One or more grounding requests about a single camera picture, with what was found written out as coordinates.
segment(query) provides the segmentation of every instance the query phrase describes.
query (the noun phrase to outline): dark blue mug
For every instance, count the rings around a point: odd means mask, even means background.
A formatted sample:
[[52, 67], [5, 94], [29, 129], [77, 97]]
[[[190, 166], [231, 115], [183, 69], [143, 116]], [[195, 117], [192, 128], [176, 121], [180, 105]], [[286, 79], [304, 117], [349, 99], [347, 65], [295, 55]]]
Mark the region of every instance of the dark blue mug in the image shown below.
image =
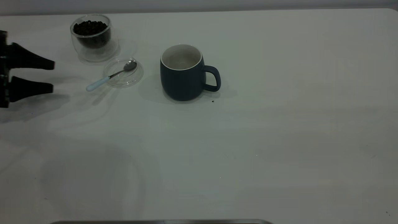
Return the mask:
[[[216, 78], [217, 86], [206, 84], [206, 72]], [[160, 78], [164, 91], [174, 100], [192, 100], [203, 90], [216, 92], [221, 87], [219, 71], [205, 65], [202, 53], [194, 46], [179, 44], [166, 49], [160, 57]]]

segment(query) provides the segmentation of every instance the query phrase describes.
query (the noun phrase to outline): wall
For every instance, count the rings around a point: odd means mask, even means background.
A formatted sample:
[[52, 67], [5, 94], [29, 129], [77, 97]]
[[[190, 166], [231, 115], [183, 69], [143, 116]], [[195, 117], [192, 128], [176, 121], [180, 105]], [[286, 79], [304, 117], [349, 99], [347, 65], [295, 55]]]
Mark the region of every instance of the wall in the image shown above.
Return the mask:
[[386, 7], [396, 0], [1, 0], [0, 15]]

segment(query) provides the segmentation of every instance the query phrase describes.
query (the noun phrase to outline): metal spoon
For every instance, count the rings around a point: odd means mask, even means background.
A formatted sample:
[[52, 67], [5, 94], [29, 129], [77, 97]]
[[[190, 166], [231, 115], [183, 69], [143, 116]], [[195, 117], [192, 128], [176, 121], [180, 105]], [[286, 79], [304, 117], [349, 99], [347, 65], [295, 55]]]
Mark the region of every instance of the metal spoon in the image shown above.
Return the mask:
[[93, 84], [88, 85], [88, 86], [86, 87], [86, 91], [87, 91], [87, 92], [91, 92], [91, 91], [95, 90], [96, 88], [100, 87], [102, 84], [104, 84], [104, 83], [106, 83], [107, 81], [109, 81], [111, 78], [117, 76], [118, 74], [120, 74], [120, 73], [122, 73], [122, 72], [131, 71], [131, 70], [133, 70], [133, 69], [135, 69], [135, 68], [137, 68], [137, 62], [135, 62], [135, 61], [128, 61], [128, 62], [125, 64], [125, 66], [123, 67], [123, 70], [121, 70], [121, 71], [119, 71], [119, 72], [116, 72], [115, 74], [110, 75], [110, 76], [108, 76], [108, 77], [105, 77], [105, 78], [103, 78], [103, 79], [100, 79], [100, 80], [96, 81], [96, 82], [93, 83]]

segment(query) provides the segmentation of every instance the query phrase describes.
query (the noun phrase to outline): glass saucer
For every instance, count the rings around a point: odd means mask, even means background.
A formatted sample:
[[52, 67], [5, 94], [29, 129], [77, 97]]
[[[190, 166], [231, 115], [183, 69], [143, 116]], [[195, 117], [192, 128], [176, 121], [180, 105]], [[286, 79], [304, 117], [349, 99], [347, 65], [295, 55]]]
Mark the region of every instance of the glass saucer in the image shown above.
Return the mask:
[[[128, 61], [134, 61], [134, 58], [120, 58], [120, 57], [115, 57], [112, 58], [108, 63], [105, 65], [103, 69], [103, 76], [110, 76], [112, 74], [115, 74], [118, 71], [123, 70], [124, 65]], [[138, 62], [137, 67], [128, 72], [122, 72], [118, 74], [117, 76], [111, 78], [109, 81], [107, 81], [107, 84], [111, 87], [114, 88], [126, 88], [129, 86], [132, 86], [136, 84], [144, 75], [144, 68], [142, 65]]]

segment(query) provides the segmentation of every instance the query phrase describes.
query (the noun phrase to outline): white table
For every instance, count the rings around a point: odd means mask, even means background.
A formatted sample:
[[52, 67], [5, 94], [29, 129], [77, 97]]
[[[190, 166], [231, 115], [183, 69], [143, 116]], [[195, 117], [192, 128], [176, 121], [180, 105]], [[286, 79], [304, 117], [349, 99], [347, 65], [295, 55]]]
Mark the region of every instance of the white table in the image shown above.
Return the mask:
[[[102, 65], [73, 49], [78, 16], [0, 17], [10, 43], [56, 61], [11, 71], [55, 92], [0, 110], [0, 223], [397, 223], [396, 11], [110, 14], [145, 74], [92, 93]], [[218, 68], [219, 92], [163, 94], [159, 57], [178, 43]]]

